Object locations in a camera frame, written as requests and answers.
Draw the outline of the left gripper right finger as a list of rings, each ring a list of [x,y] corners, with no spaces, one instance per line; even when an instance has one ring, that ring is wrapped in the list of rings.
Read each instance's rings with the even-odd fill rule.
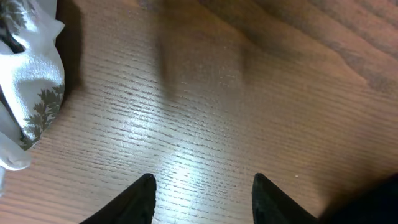
[[[252,185],[252,214],[254,224],[318,224],[318,218],[261,173]]]

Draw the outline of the black t-shirt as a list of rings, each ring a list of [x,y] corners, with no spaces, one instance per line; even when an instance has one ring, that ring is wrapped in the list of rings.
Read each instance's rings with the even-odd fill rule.
[[[397,174],[327,210],[320,223],[397,224]]]

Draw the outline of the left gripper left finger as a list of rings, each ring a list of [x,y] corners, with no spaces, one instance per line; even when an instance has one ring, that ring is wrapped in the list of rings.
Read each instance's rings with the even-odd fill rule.
[[[151,224],[156,190],[154,175],[144,174],[81,224]]]

